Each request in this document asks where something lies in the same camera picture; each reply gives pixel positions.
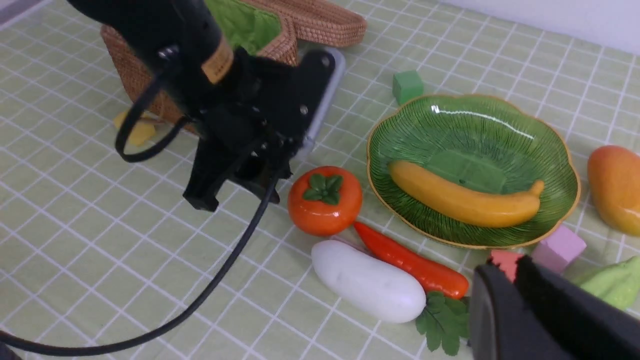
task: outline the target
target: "green foam block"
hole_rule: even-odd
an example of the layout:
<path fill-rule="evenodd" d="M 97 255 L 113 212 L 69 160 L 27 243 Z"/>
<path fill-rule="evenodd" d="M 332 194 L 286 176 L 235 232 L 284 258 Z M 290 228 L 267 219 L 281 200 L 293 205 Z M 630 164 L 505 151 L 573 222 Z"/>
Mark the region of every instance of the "green foam block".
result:
<path fill-rule="evenodd" d="M 417 71 L 397 72 L 394 75 L 393 93 L 398 105 L 422 95 L 424 84 Z"/>

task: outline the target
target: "pink block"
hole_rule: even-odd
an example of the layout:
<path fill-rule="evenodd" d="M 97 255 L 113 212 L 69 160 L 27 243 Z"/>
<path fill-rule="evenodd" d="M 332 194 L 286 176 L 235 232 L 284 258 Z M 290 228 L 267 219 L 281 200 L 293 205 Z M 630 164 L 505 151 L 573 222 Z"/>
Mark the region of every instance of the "pink block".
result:
<path fill-rule="evenodd" d="M 586 248 L 587 244 L 573 231 L 560 225 L 538 244 L 531 257 L 537 264 L 561 274 Z"/>

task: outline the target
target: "leaf-shaped plate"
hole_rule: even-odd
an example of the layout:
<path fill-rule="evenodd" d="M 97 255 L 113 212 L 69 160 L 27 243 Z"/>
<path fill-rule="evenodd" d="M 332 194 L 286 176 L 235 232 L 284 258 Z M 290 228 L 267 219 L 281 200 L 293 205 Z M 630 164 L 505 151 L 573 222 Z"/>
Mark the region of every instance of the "leaf-shaped plate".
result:
<path fill-rule="evenodd" d="M 545 182 L 545 190 L 530 221 L 478 227 L 440 214 L 398 188 L 387 170 L 392 160 L 411 161 L 480 192 L 520 192 L 536 179 Z M 400 107 L 369 135 L 367 176 L 380 201 L 416 231 L 470 249 L 532 245 L 553 232 L 580 199 L 579 176 L 558 133 L 484 95 L 428 95 Z"/>

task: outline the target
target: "wicker basket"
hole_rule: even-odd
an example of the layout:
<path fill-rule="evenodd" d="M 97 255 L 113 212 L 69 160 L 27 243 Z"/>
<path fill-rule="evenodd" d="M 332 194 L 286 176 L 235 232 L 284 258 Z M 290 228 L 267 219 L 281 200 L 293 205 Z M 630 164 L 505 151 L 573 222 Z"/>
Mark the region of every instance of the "wicker basket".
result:
<path fill-rule="evenodd" d="M 367 31 L 367 21 L 362 16 L 325 0 L 252 2 L 293 19 L 296 37 L 300 40 L 333 47 L 347 47 L 359 44 Z"/>
<path fill-rule="evenodd" d="M 243 2 L 275 13 L 280 19 L 282 31 L 257 55 L 295 65 L 298 62 L 298 43 L 293 21 L 259 3 L 254 4 L 251 0 L 243 0 Z M 127 92 L 130 99 L 137 99 L 151 82 L 151 74 L 142 61 L 135 57 L 129 45 L 115 29 L 103 25 L 100 29 L 100 35 L 122 80 L 125 92 Z M 171 123 L 175 123 L 182 116 L 182 112 L 166 92 L 158 94 L 154 102 L 149 106 L 148 111 Z"/>

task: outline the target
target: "toy persimmon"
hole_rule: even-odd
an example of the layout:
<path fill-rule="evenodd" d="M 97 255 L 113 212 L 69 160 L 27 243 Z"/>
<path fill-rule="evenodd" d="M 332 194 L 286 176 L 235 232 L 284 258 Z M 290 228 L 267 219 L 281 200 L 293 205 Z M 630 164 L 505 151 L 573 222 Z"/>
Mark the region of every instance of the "toy persimmon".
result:
<path fill-rule="evenodd" d="M 335 235 L 349 227 L 362 207 L 362 187 L 347 170 L 325 166 L 302 175 L 291 187 L 289 216 L 314 236 Z"/>

